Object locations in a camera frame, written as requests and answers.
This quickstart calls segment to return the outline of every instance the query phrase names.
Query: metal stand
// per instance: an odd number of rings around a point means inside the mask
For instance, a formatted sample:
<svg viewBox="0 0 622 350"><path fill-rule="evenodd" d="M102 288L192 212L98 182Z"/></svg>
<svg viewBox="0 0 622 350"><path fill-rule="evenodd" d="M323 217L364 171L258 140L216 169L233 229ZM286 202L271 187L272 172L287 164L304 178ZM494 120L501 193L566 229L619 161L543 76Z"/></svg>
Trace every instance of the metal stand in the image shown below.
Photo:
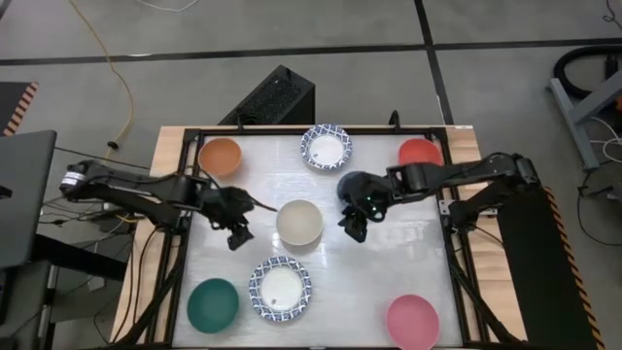
<svg viewBox="0 0 622 350"><path fill-rule="evenodd" d="M126 268L125 262L94 254L41 234L35 235L31 260L45 260L58 267L66 267L115 281L123 280Z"/></svg>
<svg viewBox="0 0 622 350"><path fill-rule="evenodd" d="M576 148L579 150L581 158L583 158L585 170L599 168L600 163L590 144L590 138L585 130L585 123L613 102L622 92L622 71L615 73L611 78L607 79L576 106L570 101L568 94L558 79L551 79L550 87L558 105L562 109Z"/></svg>

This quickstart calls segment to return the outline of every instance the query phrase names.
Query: orange and black hazard stripe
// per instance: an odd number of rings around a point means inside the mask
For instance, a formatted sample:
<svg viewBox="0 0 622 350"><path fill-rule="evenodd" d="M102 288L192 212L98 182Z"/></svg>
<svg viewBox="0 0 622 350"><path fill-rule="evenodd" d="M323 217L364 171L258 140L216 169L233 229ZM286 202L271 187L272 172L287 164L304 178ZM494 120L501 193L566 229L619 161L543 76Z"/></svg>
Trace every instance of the orange and black hazard stripe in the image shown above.
<svg viewBox="0 0 622 350"><path fill-rule="evenodd" d="M596 347L598 348L598 350L605 350L603 338L601 337L601 331L599 330L599 326L596 322L596 317L594 317L594 312L592 311L592 304L590 304L590 299L587 297L587 292L585 292L583 280L581 279L579 268L577 267L576 261L574 260L574 254L572 253L572 248L570 247L570 242L568 240L568 236L566 235L564 223L562 223L562 215L560 214L560 210L558 209L557 204L555 204L555 196L553 195L551 189L545 187L544 190L546 191L549 205L551 206L551 210L553 211L553 218L557 223L557 231L559 231L560 233L562 245L564 246L564 250L566 251L566 255L568 257L570 271L574 275L574 283L576 284L578 294L581 298L581 301L583 302L583 309L587 314L587 321L592 328L592 335L596 340Z"/></svg>
<svg viewBox="0 0 622 350"><path fill-rule="evenodd" d="M23 92L21 99L17 103L16 109L13 111L11 119L9 120L7 126L4 129L5 136L15 135L15 133L17 132L17 128L21 124L21 121L23 121L23 118L26 116L26 110L30 106L30 103L32 103L32 99L35 98L35 93L37 92L38 88L38 83L31 83L28 87L26 87L26 90Z"/></svg>

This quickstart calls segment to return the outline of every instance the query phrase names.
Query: black cable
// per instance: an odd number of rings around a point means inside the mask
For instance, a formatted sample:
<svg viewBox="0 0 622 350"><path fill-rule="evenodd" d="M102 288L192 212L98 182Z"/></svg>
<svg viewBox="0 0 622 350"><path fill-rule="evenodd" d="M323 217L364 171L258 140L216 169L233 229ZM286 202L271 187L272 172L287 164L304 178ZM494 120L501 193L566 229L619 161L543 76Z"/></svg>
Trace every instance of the black cable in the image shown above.
<svg viewBox="0 0 622 350"><path fill-rule="evenodd" d="M89 221L89 220L92 219L91 217L83 219L83 217L85 217L85 216L101 216L101 215L104 215L104 214L107 214L107 213L114 213L116 211L117 210L100 210L100 211L95 211L95 212L85 212L82 215L79 215L79 216L74 217L74 218L71 218L71 217L65 215L65 217L67 217L69 219L67 219L67 220L54 220L54 221L50 221L50 222L39 222L39 224L60 226L60 225L63 225L65 223L69 223L69 222L72 222L72 221L84 222L84 221Z"/></svg>
<svg viewBox="0 0 622 350"><path fill-rule="evenodd" d="M44 203L43 205L47 206L47 207L49 207L51 209L58 210L58 211L63 211L63 212L66 212L66 213L72 213L72 214L84 214L85 213L84 211L71 210L71 209L68 209L68 208L63 208L63 207L57 206L58 204Z"/></svg>
<svg viewBox="0 0 622 350"><path fill-rule="evenodd" d="M173 263L173 267L171 267L168 272L168 276L166 276L160 288L155 292L154 297L143 311L143 314L132 326L132 328L121 339L119 339L115 345L113 345L113 348L124 348L124 345L135 344L140 339L145 327L149 325L151 319L154 317L154 314L158 312L162 301L166 298L173 285L181 277L182 270L184 268L184 260L185 259L182 254L177 255L177 258Z"/></svg>
<svg viewBox="0 0 622 350"><path fill-rule="evenodd" d="M47 215L55 215L55 216L59 216L59 217L63 217L63 218L67 218L67 219L69 219L70 221L74 219L74 218L70 217L70 216L69 216L69 215L67 215L67 214L61 214L61 213L43 213L43 214L41 214L41 215L39 216L39 218L44 217L44 216L47 216Z"/></svg>
<svg viewBox="0 0 622 350"><path fill-rule="evenodd" d="M149 248L149 242L152 240L152 237L157 232L157 227L149 234L147 237L147 241L145 241L145 245L143 246L143 251L140 252L140 259L138 260L138 278L136 279L136 302L134 303L134 315L133 315L133 323L136 323L136 314L138 313L138 297L140 296L140 276L143 270L143 258L145 257L145 252L147 252L147 248Z"/></svg>
<svg viewBox="0 0 622 350"><path fill-rule="evenodd" d="M96 241L94 241L94 242L92 242L92 243L87 244L87 245L86 245L86 246L84 246L84 247L81 247L80 249L90 248L90 247L94 246L94 245L95 245L95 244L97 244L97 243L101 243L101 242L107 241L107 240L109 240L109 239L112 239L112 238L115 238L115 237L119 237L119 236L121 236L121 235L124 235L124 234L115 234L115 233L110 233L110 236L108 236L108 237L104 237L104 238L102 238L102 239L98 239L98 240L96 240Z"/></svg>
<svg viewBox="0 0 622 350"><path fill-rule="evenodd" d="M115 295L113 297L110 298L110 300L108 300L101 308L99 308L99 310L97 310L97 312L95 312L95 315L93 315L93 325L95 326L95 329L97 330L97 333L99 334L99 337L101 337L101 339L104 341L104 343L106 344L110 344L110 342L108 341L108 339L106 339L106 337L104 336L104 334L101 332L101 330L99 330L99 326L97 326L97 316L99 316L99 314L108 306L110 305L111 302L115 301L116 298L118 298L119 296Z"/></svg>
<svg viewBox="0 0 622 350"><path fill-rule="evenodd" d="M578 190L578 195L576 196L576 217L579 221L579 227L581 228L581 231L583 231L583 233L590 237L593 241L600 243L602 245L605 246L610 246L610 247L622 247L622 243L609 243L609 242L603 242L602 240L596 238L595 236L593 236L592 234L590 234L587 229L585 229L585 226L583 225L583 221L581 220L581 199L583 198L583 190L586 189L586 184L587 181L590 179L590 176L592 176L592 174L594 173L594 171L588 172L585 175L585 178L583 178L583 183L581 184L581 187L579 187Z"/></svg>
<svg viewBox="0 0 622 350"><path fill-rule="evenodd" d="M57 200L63 199L64 197L65 197L64 195L60 195L60 196L58 196L58 197L54 197L54 198L52 198L52 199L46 200L45 202L43 202L43 205L50 204L50 203L54 203L54 202L56 202Z"/></svg>
<svg viewBox="0 0 622 350"><path fill-rule="evenodd" d="M617 25L618 28L622 30L622 24L620 24L620 22L615 19L615 12L611 9L611 4L609 3L609 0L605 0L605 4L606 8L609 10L609 16L603 16L603 20L607 23L615 23L615 25Z"/></svg>
<svg viewBox="0 0 622 350"><path fill-rule="evenodd" d="M481 231L481 232L483 232L483 233L485 233L485 234L487 234L488 236L490 236L491 238L493 238L494 240L496 240L497 242L499 242L499 244L501 245L501 247L503 247L503 241L501 241L498 237L496 237L495 235L493 235L491 232L489 232L489 231L485 230L485 229L484 229L484 228L482 228L482 227L476 226L476 225L473 225L473 226L471 226L471 227L472 227L472 228L475 228L475 229L477 229L477 230L479 230L479 231Z"/></svg>
<svg viewBox="0 0 622 350"><path fill-rule="evenodd" d="M132 244L132 249L129 251L129 297L127 298L127 307L125 308L125 315L123 316L123 320L121 321L121 325L117 330L115 336L113 336L113 340L111 342L116 342L119 334L121 334L121 330L123 326L125 326L125 321L127 321L127 315L129 315L129 307L132 302L132 291L134 290L134 245Z"/></svg>
<svg viewBox="0 0 622 350"><path fill-rule="evenodd" d="M620 45L598 45L585 48L579 48L567 52L555 63L553 67L553 77L559 79L560 84L564 87L566 93L576 98L585 98L592 91L575 86L570 82L566 75L566 66L571 62L581 57L597 56L597 55L610 55L610 54L622 54L622 46Z"/></svg>
<svg viewBox="0 0 622 350"><path fill-rule="evenodd" d="M119 249L118 252L116 252L113 255L113 258L116 258L122 251L123 249L125 249L125 247L127 247L127 245L129 243L131 243L133 240L129 240L127 243L123 244L123 246ZM61 295L59 295L59 297L66 297L76 291L78 291L81 287L85 286L86 284L88 284L88 282L90 282L90 280L93 278L94 276L90 276L87 278L87 280L85 281L85 283L81 283L78 286L72 288L69 290L69 292L65 292ZM19 327L17 327L16 330L14 330L11 335L9 335L9 338L14 337L19 331L21 331L21 329L23 329L24 327L26 327L26 325L28 325L30 323L30 321L32 321L35 317L41 315L41 313L46 309L46 306L44 305L44 307L42 307L39 311L37 311L34 315L30 316L26 321L24 321L21 325L19 325Z"/></svg>
<svg viewBox="0 0 622 350"><path fill-rule="evenodd" d="M216 186L217 189L220 189L221 186L216 182L216 180L214 180L214 178L212 177L212 175L208 174L207 171L203 170L203 169L199 169L198 170L201 174L205 175L212 183L214 183L214 186Z"/></svg>
<svg viewBox="0 0 622 350"><path fill-rule="evenodd" d="M135 168L139 168L139 169L145 169L145 170L150 170L149 167L144 166L144 165L136 165L136 164L131 164L131 163L126 163L124 161L118 161L118 160L112 160L112 159L106 159L104 157L98 157L98 156L94 156L94 155L89 155L86 153L82 153L82 152L78 152L78 151L73 151L73 150L67 150L65 148L62 147L58 147L58 146L54 146L55 149L62 151L62 152L67 152L70 154L74 154L74 155L78 155L78 156L84 156L84 157L89 157L89 158L94 158L94 159L100 159L100 160L104 160L104 161L110 161L113 163L117 163L117 164L121 164L121 165L127 165L127 166L131 166L131 167L135 167Z"/></svg>
<svg viewBox="0 0 622 350"><path fill-rule="evenodd" d="M520 340L512 335L505 325L495 316L495 313L490 309L486 300L473 288L473 285L469 281L467 275L460 267L458 258L456 256L449 257L449 271L454 278L460 283L465 290L466 294L470 297L473 306L478 310L484 320L488 323L488 326L493 331L495 336L500 342L520 342Z"/></svg>

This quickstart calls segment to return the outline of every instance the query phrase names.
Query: plate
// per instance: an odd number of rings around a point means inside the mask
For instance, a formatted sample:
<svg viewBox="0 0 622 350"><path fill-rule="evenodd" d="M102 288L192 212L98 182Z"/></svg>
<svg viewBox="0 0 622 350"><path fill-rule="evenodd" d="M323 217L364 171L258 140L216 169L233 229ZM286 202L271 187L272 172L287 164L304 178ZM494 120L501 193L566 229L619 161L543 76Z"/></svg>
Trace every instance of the plate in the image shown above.
<svg viewBox="0 0 622 350"><path fill-rule="evenodd" d="M311 298L306 268L289 257L274 257L259 265L249 282L251 304L270 321L285 322L299 316Z"/></svg>
<svg viewBox="0 0 622 350"><path fill-rule="evenodd" d="M319 124L308 129L300 141L302 158L323 170L338 169L352 155L350 135L335 124Z"/></svg>

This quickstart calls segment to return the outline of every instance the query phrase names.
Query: cable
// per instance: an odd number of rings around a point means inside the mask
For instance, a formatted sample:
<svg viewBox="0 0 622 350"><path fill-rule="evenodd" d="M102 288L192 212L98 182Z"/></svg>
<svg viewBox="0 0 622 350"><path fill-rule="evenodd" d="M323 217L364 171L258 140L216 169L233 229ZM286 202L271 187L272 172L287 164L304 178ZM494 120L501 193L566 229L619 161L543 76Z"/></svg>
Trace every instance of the cable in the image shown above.
<svg viewBox="0 0 622 350"><path fill-rule="evenodd" d="M127 241L125 244L123 244L123 246L113 255L113 258L116 258L122 251L123 249L125 249L125 247L127 247L127 245L129 243L131 243L132 240ZM59 297L66 297L74 292L76 292L77 290L79 290L81 287L85 286L94 276L90 276L89 278L87 278L85 283L81 283L80 285L70 289L68 292L65 292L61 295L59 295ZM21 325L19 325L19 327L17 327L12 333L11 335L9 335L8 337L14 337L19 331L21 331L21 329L23 329L24 327L26 327L26 325L28 325L30 323L30 321L32 321L35 317L39 316L44 310L46 309L46 306L44 305L39 311L37 311L34 315L28 317L28 319L26 321L24 321Z"/></svg>
<svg viewBox="0 0 622 350"><path fill-rule="evenodd" d="M173 266L168 272L168 275L162 282L161 286L154 293L154 297L149 302L143 314L140 316L138 321L131 327L131 329L116 342L116 345L123 347L124 345L135 344L143 332L145 331L145 327L149 325L154 315L159 311L160 306L166 296L169 294L169 291L173 287L173 285L181 278L182 276L182 268L184 266L184 255L178 254L177 258L175 258L175 262Z"/></svg>
<svg viewBox="0 0 622 350"><path fill-rule="evenodd" d="M66 208L66 207L56 206L56 205L58 205L58 204L54 204L54 205L52 205L51 203L50 203L50 204L45 204L45 203L44 203L43 205L44 205L44 206L47 206L47 207L50 207L51 209L54 209L54 210L59 210L59 211L63 211L63 212L66 212L66 213L72 213L72 214L84 214L84 211L71 210L71 209Z"/></svg>
<svg viewBox="0 0 622 350"><path fill-rule="evenodd" d="M111 234L111 235L109 235L109 236L107 236L107 237L104 237L104 238L101 238L101 239L99 239L99 240L97 240L97 241L94 241L94 242L92 242L92 243L89 243L89 244L87 244L86 246L82 247L81 249L90 248L90 247L94 246L94 245L95 245L95 244L97 244L97 243L101 243L101 242L103 242L103 241L107 241L107 240L109 240L109 239L111 239L111 238L114 238L114 237L117 237L117 236L121 236L121 235L124 235L124 234Z"/></svg>
<svg viewBox="0 0 622 350"><path fill-rule="evenodd" d="M64 196L64 195L60 195L60 196L58 196L58 197L54 197L54 198L52 198L52 199L50 199L50 200L46 200L45 202L43 202L43 205L50 204L50 203L54 203L54 202L56 202L56 201L58 201L58 200L60 200L60 199L64 199L64 198L65 198L65 196Z"/></svg>
<svg viewBox="0 0 622 350"><path fill-rule="evenodd" d="M138 276L136 279L136 302L134 302L134 315L133 315L133 323L136 323L136 314L138 313L138 297L140 296L140 276L143 270L143 258L145 257L145 252L147 252L147 248L149 247L149 242L154 237L154 234L157 232L157 227L149 234L147 237L147 241L145 241L145 245L143 246L143 251L140 253L140 258L138 260Z"/></svg>
<svg viewBox="0 0 622 350"><path fill-rule="evenodd" d="M491 238L493 238L494 240L496 240L497 242L499 242L499 244L500 244L500 245L501 245L501 247L503 248L503 241L501 241L498 237L496 237L495 235L493 235L491 232L489 232L489 231L485 230L485 229L484 229L484 228L482 228L482 227L476 226L476 225L473 225L473 226L471 226L471 227L472 227L472 228L475 228L475 229L477 229L477 230L479 230L479 231L480 231L480 232L482 232L482 233L487 234L488 236L490 236Z"/></svg>
<svg viewBox="0 0 622 350"><path fill-rule="evenodd" d="M110 300L108 300L99 310L97 310L97 312L95 312L95 314L93 315L93 325L95 326L95 329L97 330L97 333L99 334L99 337L101 337L101 339L104 341L104 343L106 344L110 344L110 342L108 341L108 339L106 339L106 337L104 336L104 334L101 332L101 330L99 330L99 326L97 326L97 316L99 316L99 314L104 311L104 309L111 304L111 302L115 301L116 298L118 298L118 295L115 295L113 297L110 298Z"/></svg>
<svg viewBox="0 0 622 350"><path fill-rule="evenodd" d="M620 22L615 19L615 12L611 9L611 4L609 3L609 0L605 0L605 4L606 8L609 10L609 16L603 16L603 20L607 23L615 23L615 25L617 25L618 28L622 30L622 24L620 24Z"/></svg>
<svg viewBox="0 0 622 350"><path fill-rule="evenodd" d="M127 117L127 122L125 123L125 126L119 132L117 137L115 137L115 140L108 142L108 151L106 152L106 156L104 156L104 159L108 159L110 157L110 153L113 150L116 150L116 149L119 148L119 145L118 145L119 140L129 130L129 126L131 125L132 121L134 120L134 97L132 96L132 92L129 90L129 86L127 85L127 82L125 81L123 76L117 71L117 69L115 69L115 65L113 64L113 61L110 59L110 54L108 53L108 50L106 49L106 46L104 45L104 43L101 41L101 39L99 39L99 36L95 32L95 29L93 29L93 27L90 25L90 23L86 19L85 15L83 15L82 12L80 11L80 9L78 9L78 6L76 6L76 4L74 3L74 0L69 0L69 3L74 8L74 10L76 10L76 13L78 14L78 16L80 16L82 21L86 24L86 26L88 27L88 30L90 30L90 32L92 33L93 37L95 37L95 39L97 40L97 43L99 43L99 46L101 47L101 50L104 52L104 55L106 56L106 61L108 61L108 65L110 66L110 70L123 83L123 86L125 87L125 91L127 91L127 97L129 98L129 116Z"/></svg>
<svg viewBox="0 0 622 350"><path fill-rule="evenodd" d="M67 218L69 220L73 220L74 218L70 217L69 215L65 215L65 214L59 214L59 213L43 213L39 216L39 218L46 216L46 215L55 215L55 216L59 216L59 217L63 217L63 218Z"/></svg>
<svg viewBox="0 0 622 350"><path fill-rule="evenodd" d="M128 223L128 224L136 224L138 223L138 219L135 220L131 220L131 219L127 219L127 217L123 217L119 214L115 215L117 218L119 218L119 220L121 220L124 223Z"/></svg>
<svg viewBox="0 0 622 350"><path fill-rule="evenodd" d="M154 4L150 4L148 2L145 2L143 0L136 0L137 2L143 4L143 5L147 5L149 7L152 7L154 9L158 9L158 10L162 10L162 11L170 11L170 12L176 12L176 13L180 13L181 11L184 11L185 9L189 8L190 6L196 4L198 2L198 0L194 0L191 3L187 4L186 6L184 6L181 9L169 9L169 8L161 8L160 6L156 6Z"/></svg>
<svg viewBox="0 0 622 350"><path fill-rule="evenodd" d="M86 153L82 153L82 152L78 152L78 151L68 150L68 149L65 149L65 148L62 148L62 147L58 147L58 146L54 146L54 148L56 150L59 150L59 151L62 151L62 152L66 152L66 153L70 153L70 154L74 154L74 155L78 155L78 156L84 156L84 157L89 157L89 158L94 158L94 159L101 159L101 160L110 161L110 162L121 164L121 165L132 166L132 167L139 168L139 169L150 170L149 167L144 166L144 165L136 165L136 164L127 163L127 162L124 162L124 161L106 159L104 157L98 157L98 156L94 156L94 155L90 155L90 154L86 154Z"/></svg>
<svg viewBox="0 0 622 350"><path fill-rule="evenodd" d="M592 91L577 87L571 83L566 75L566 66L581 57L611 54L622 54L622 46L597 45L572 50L560 57L560 59L555 63L555 67L553 68L553 77L560 80L560 84L564 87L564 90L568 93L568 95L583 99Z"/></svg>
<svg viewBox="0 0 622 350"><path fill-rule="evenodd" d="M217 189L221 188L221 186L216 182L216 180L214 180L212 175L208 174L207 171L205 171L203 169L199 169L199 172L201 174L205 175L214 184L214 186L216 186Z"/></svg>
<svg viewBox="0 0 622 350"><path fill-rule="evenodd" d="M54 221L51 221L51 222L39 222L39 224L61 226L61 225L65 224L65 223L72 222L74 220L83 222L83 221L89 221L91 219L91 218L82 219L85 216L90 216L90 215L100 216L102 214L113 213L115 211L116 210L100 210L100 211L96 211L96 212L83 213L82 215L79 215L79 216L77 216L75 218L70 218L69 216L67 216L69 218L67 220L54 220Z"/></svg>
<svg viewBox="0 0 622 350"><path fill-rule="evenodd" d="M95 242L95 249L94 249L94 253L97 253L97 246L99 245L99 242L102 242L102 241L104 241L105 239L108 239L108 238L110 237L110 235L115 236L116 234L114 234L114 232L117 230L117 228L120 228L120 227L121 227L121 225L123 225L123 223L124 223L124 221L123 221L123 220L119 221L119 224L118 224L118 225L116 225L113 229L111 229L111 230L109 230L108 232L106 232L106 233L105 233L105 234L107 234L107 235L104 235L103 237L99 238L99 240L97 240L97 241Z"/></svg>
<svg viewBox="0 0 622 350"><path fill-rule="evenodd" d="M596 122L601 123L602 125L604 125L607 129L609 129L609 131L611 132L611 134L613 135L612 139L609 139L607 141L599 141L599 140L590 140L590 142L592 143L603 143L603 155L611 160L611 161L615 161L617 163L622 163L621 159L618 159L616 157L612 157L609 155L609 153L606 151L606 147L613 141L617 141L617 144L619 146L622 146L622 140L618 137L618 134L615 132L615 130L613 129L613 127L611 125L609 125L608 122L603 121L602 119L598 118L598 117L592 117L591 120L594 120Z"/></svg>
<svg viewBox="0 0 622 350"><path fill-rule="evenodd" d="M603 242L602 240L596 238L595 236L591 235L587 229L585 229L585 226L583 225L583 221L581 220L581 199L583 198L583 190L585 190L587 181L590 179L590 176L592 176L592 174L594 173L594 171L591 171L589 173L587 173L585 175L585 178L583 179L583 183L581 184L581 187L577 188L578 190L578 195L576 197L576 217L579 221L579 227L581 228L581 230L583 231L583 233L590 237L593 241L600 243L602 245L605 246L610 246L610 247L622 247L622 243L609 243L609 242Z"/></svg>
<svg viewBox="0 0 622 350"><path fill-rule="evenodd" d="M123 326L125 326L125 321L127 321L127 315L129 315L129 307L132 302L132 291L134 290L134 246L132 244L132 250L129 252L129 297L127 298L127 308L125 308L125 315L123 316L123 320L121 321L121 325L117 330L115 336L113 336L113 340L111 342L116 342L119 334L121 334L121 330Z"/></svg>

